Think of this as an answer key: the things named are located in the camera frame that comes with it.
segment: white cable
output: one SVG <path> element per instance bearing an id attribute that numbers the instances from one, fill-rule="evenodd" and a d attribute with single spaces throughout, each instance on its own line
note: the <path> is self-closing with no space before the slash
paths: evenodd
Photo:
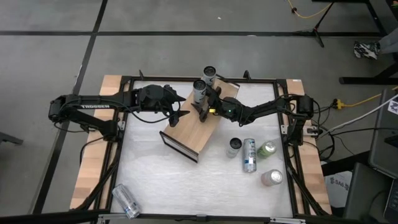
<path id="1" fill-rule="evenodd" d="M 330 132 L 332 132 L 332 131 L 334 131 L 334 130 L 336 130 L 336 129 L 338 129 L 338 128 L 344 126 L 344 125 L 352 124 L 352 123 L 354 123 L 355 121 L 357 121 L 357 120 L 359 120 L 359 119 L 362 119 L 362 118 L 366 117 L 367 115 L 369 115 L 369 114 L 371 114 L 371 113 L 374 113 L 375 111 L 377 111 L 378 109 L 382 108 L 384 105 L 388 104 L 391 100 L 393 100 L 393 99 L 395 99 L 395 98 L 397 98 L 397 97 L 398 97 L 398 95 L 395 95 L 395 96 L 392 97 L 390 100 L 387 100 L 387 101 L 384 102 L 382 105 L 378 106 L 377 108 L 374 108 L 373 110 L 367 112 L 366 114 L 364 114 L 364 115 L 362 115 L 362 116 L 360 116 L 360 117 L 358 117 L 358 118 L 352 119 L 351 121 L 347 121 L 347 122 L 345 122 L 345 123 L 343 123 L 343 124 L 337 125 L 337 126 L 334 127 L 334 128 L 329 129 L 329 131 L 327 131 L 324 135 L 326 135 L 326 134 L 328 134 L 328 133 L 330 133 Z"/>

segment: wooden board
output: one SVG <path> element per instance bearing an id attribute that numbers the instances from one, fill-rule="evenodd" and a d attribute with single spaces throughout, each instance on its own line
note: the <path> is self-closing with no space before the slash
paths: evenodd
<path id="1" fill-rule="evenodd" d="M 105 75 L 102 83 L 100 95 L 112 95 L 119 91 L 121 76 L 120 75 Z M 286 80 L 287 88 L 289 93 L 295 93 L 299 95 L 304 94 L 304 89 L 301 80 Z M 108 120 L 113 117 L 113 110 L 95 110 L 95 116 L 97 118 Z M 88 141 L 97 138 L 96 133 L 90 133 Z M 304 137 L 304 141 L 314 143 L 314 138 Z M 70 208 L 79 206 L 84 199 L 90 194 L 95 185 L 98 183 L 100 178 L 100 172 L 103 164 L 104 154 L 106 149 L 106 143 L 98 141 L 86 147 L 83 155 L 83 161 L 81 163 L 80 171 L 77 177 L 75 191 L 72 196 Z M 309 144 L 304 144 L 299 147 L 300 157 L 302 162 L 302 168 L 304 173 L 305 185 L 311 192 L 315 200 L 322 206 L 322 208 L 331 213 L 328 194 L 322 174 L 322 168 L 318 157 L 317 149 Z M 103 191 L 102 201 L 100 208 L 104 208 L 104 201 L 106 200 L 106 192 L 108 186 Z M 303 205 L 301 194 L 297 186 L 295 186 L 296 199 L 298 203 L 298 210 L 303 213 Z"/>
<path id="2" fill-rule="evenodd" d="M 303 84 L 301 80 L 286 80 L 287 91 L 289 93 L 304 95 Z M 287 116 L 284 115 L 284 123 L 288 123 Z M 305 123 L 306 126 L 311 126 L 311 121 Z M 317 145 L 315 139 L 310 136 L 304 136 L 304 141 L 310 142 Z M 305 186 L 311 192 L 314 199 L 321 205 L 324 211 L 331 214 L 331 208 L 329 204 L 328 192 L 326 190 L 325 180 L 323 178 L 322 168 L 318 156 L 318 149 L 311 144 L 304 143 L 298 147 L 300 152 L 300 159 L 302 164 L 302 170 L 304 174 Z M 293 154 L 292 147 L 289 147 L 290 154 Z M 292 164 L 295 166 L 294 158 L 291 159 Z M 300 193 L 300 189 L 297 184 L 294 184 L 295 194 L 297 199 L 298 212 L 304 213 L 303 200 Z"/>
<path id="3" fill-rule="evenodd" d="M 119 91 L 121 75 L 105 75 L 100 95 L 113 95 Z M 104 121 L 112 120 L 114 110 L 97 109 L 94 112 L 94 117 L 102 119 Z M 102 135 L 99 131 L 90 132 L 87 138 L 87 142 L 94 139 L 100 138 Z M 73 192 L 72 201 L 70 202 L 70 208 L 76 208 L 79 206 L 90 192 L 94 189 L 98 183 L 101 175 L 101 169 L 105 157 L 107 142 L 100 140 L 93 142 L 85 147 L 83 159 L 81 161 L 79 174 L 77 177 L 75 191 Z M 117 144 L 113 144 L 113 151 L 111 158 L 113 159 L 114 151 L 116 150 Z M 104 186 L 103 195 L 101 198 L 100 208 L 104 208 L 106 202 L 106 196 L 109 189 L 108 183 Z"/>
<path id="4" fill-rule="evenodd" d="M 221 88 L 221 99 L 226 96 L 235 97 L 236 94 L 238 94 L 239 89 L 237 86 L 216 79 L 214 88 L 218 86 Z M 208 116 L 206 121 L 202 123 L 199 120 L 198 112 L 191 103 L 193 103 L 193 92 L 191 92 L 187 100 L 181 106 L 181 110 L 189 110 L 190 113 L 181 117 L 176 127 L 172 128 L 168 125 L 164 133 L 199 154 L 216 129 L 221 117 Z"/>

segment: yellow cable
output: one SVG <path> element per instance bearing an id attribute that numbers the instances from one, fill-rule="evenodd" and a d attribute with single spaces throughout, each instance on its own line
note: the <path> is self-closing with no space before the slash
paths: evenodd
<path id="1" fill-rule="evenodd" d="M 288 2 L 289 2 L 289 4 L 290 4 L 290 8 L 293 9 L 294 7 L 293 7 L 292 2 L 291 2 L 290 0 L 288 0 Z M 330 3 L 329 5 L 327 5 L 327 7 L 323 8 L 321 11 L 319 11 L 319 12 L 317 12 L 317 13 L 315 13 L 314 15 L 311 15 L 311 16 L 302 16 L 302 15 L 300 15 L 297 11 L 294 11 L 294 13 L 296 13 L 296 15 L 299 16 L 299 17 L 302 18 L 302 19 L 309 19 L 309 18 L 314 17 L 314 16 L 318 15 L 319 13 L 321 13 L 321 12 L 327 10 L 327 9 L 329 8 L 330 5 L 331 5 L 331 3 Z"/>
<path id="2" fill-rule="evenodd" d="M 380 94 L 377 94 L 377 95 L 374 95 L 374 96 L 372 96 L 372 97 L 370 97 L 370 98 L 368 98 L 368 99 L 366 99 L 366 100 L 360 101 L 360 102 L 358 102 L 358 103 L 354 103 L 354 104 L 352 104 L 352 105 L 345 105 L 344 103 L 339 102 L 338 104 L 340 104 L 340 106 L 338 106 L 338 108 L 358 106 L 358 105 L 361 105 L 361 104 L 366 103 L 366 102 L 368 102 L 368 101 L 371 101 L 371 100 L 373 100 L 373 99 L 375 99 L 375 98 L 377 98 L 377 97 L 379 97 L 379 96 L 381 96 L 381 93 L 380 93 Z"/>

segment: green can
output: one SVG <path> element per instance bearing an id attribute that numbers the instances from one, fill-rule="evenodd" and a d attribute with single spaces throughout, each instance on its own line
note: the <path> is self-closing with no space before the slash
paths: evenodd
<path id="1" fill-rule="evenodd" d="M 263 145 L 257 150 L 257 155 L 261 159 L 267 159 L 269 156 L 273 155 L 276 152 L 276 145 L 272 141 L 266 141 Z"/>

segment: tripod stand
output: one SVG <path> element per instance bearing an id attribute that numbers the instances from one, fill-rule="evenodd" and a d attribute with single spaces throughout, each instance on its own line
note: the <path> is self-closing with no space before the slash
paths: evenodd
<path id="1" fill-rule="evenodd" d="M 319 45 L 321 45 L 321 47 L 325 47 L 325 45 L 323 44 L 322 38 L 320 37 L 320 35 L 318 33 L 318 28 L 321 25 L 322 20 L 328 14 L 330 8 L 333 6 L 334 3 L 335 2 L 333 1 L 330 4 L 328 9 L 322 15 L 321 19 L 318 21 L 318 23 L 315 25 L 315 27 L 311 31 L 309 31 L 309 30 L 300 30 L 300 31 L 295 32 L 295 35 L 302 35 L 302 36 L 306 36 L 306 37 L 308 37 L 308 36 L 315 37 L 315 39 L 318 41 Z"/>

